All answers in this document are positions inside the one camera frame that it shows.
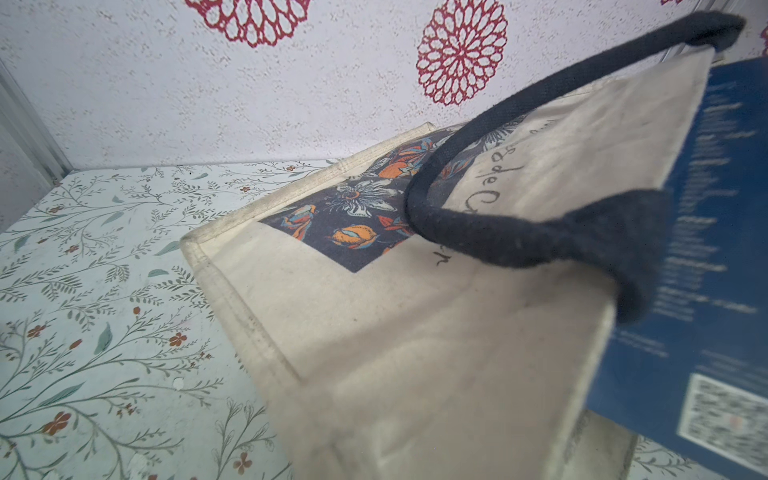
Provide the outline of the blue book with barcode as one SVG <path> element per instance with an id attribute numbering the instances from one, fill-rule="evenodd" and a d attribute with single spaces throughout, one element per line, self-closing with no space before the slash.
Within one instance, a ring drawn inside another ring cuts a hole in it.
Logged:
<path id="1" fill-rule="evenodd" d="M 714 68 L 666 182 L 650 313 L 614 330 L 590 410 L 731 479 L 767 475 L 767 61 Z"/>

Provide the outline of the cream canvas tote bag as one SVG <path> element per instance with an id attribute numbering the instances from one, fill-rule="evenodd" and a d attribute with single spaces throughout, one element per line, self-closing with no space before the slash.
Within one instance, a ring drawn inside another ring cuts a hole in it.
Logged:
<path id="1" fill-rule="evenodd" d="M 554 73 L 416 162 L 418 128 L 185 235 L 301 479 L 555 479 L 614 326 L 650 309 L 664 183 L 741 16 Z"/>

